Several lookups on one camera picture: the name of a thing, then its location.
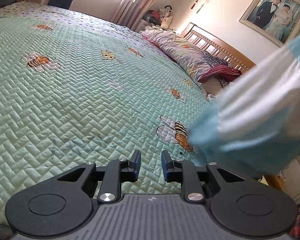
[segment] wooden furniture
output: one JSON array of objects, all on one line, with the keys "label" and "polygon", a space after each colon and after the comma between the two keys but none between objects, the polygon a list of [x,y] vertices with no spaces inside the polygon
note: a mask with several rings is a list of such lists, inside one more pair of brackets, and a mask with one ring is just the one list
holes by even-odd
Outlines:
[{"label": "wooden furniture", "polygon": [[[231,62],[235,69],[239,69],[243,73],[255,66],[255,64],[241,52],[193,23],[189,23],[180,36],[195,44],[201,50],[206,50],[213,56]],[[265,175],[264,177],[269,186],[283,191],[284,182],[282,179],[275,175]]]}]

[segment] metal screw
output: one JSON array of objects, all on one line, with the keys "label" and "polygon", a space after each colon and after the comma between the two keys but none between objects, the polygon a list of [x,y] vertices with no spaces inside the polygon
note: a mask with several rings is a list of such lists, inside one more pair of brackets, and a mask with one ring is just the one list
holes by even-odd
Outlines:
[{"label": "metal screw", "polygon": [[115,199],[115,195],[113,195],[112,193],[103,193],[100,196],[100,199],[103,201],[113,201]]},{"label": "metal screw", "polygon": [[190,193],[187,198],[192,201],[200,201],[203,199],[203,195],[200,193]]}]

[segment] framed wedding photo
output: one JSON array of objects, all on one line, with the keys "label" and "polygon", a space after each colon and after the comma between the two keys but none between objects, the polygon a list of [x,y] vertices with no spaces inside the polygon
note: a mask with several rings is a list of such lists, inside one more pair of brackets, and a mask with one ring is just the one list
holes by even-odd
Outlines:
[{"label": "framed wedding photo", "polygon": [[281,47],[300,30],[300,0],[253,0],[239,20]]}]

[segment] bedspread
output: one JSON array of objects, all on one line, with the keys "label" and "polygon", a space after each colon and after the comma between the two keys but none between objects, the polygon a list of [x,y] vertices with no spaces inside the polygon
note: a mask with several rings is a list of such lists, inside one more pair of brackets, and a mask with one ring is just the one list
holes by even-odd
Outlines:
[{"label": "bedspread", "polygon": [[208,104],[178,64],[127,28],[24,2],[0,9],[0,223],[14,193],[135,149],[139,179],[123,193],[179,192],[160,154],[196,158],[186,128]]}]

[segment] bride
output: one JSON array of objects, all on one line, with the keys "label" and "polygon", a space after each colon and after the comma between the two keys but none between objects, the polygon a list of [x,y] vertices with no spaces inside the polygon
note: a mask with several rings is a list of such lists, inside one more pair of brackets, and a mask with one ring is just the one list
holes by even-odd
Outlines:
[{"label": "bride", "polygon": [[291,20],[290,5],[284,4],[283,7],[275,12],[271,23],[265,31],[274,36],[276,39],[281,40],[283,28],[284,26],[287,26]]}]

